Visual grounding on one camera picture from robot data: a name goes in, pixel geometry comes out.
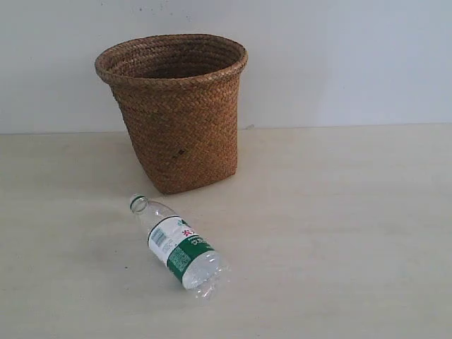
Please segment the clear plastic bottle green label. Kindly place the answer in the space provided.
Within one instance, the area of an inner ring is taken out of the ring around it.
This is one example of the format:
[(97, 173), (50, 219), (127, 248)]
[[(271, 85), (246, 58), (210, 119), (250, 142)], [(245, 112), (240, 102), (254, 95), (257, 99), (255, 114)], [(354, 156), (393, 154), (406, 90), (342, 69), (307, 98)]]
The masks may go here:
[(142, 194), (131, 197), (129, 210), (146, 230), (150, 251), (185, 290), (207, 299), (227, 280), (223, 257), (177, 212)]

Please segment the brown woven wicker basket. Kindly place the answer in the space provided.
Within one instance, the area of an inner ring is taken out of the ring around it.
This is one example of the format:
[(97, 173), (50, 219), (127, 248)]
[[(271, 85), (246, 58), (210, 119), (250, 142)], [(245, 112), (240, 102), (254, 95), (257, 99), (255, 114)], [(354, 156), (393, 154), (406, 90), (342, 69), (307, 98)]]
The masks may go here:
[(239, 82), (245, 47), (210, 34), (142, 37), (95, 60), (135, 154), (162, 194), (198, 189), (237, 170)]

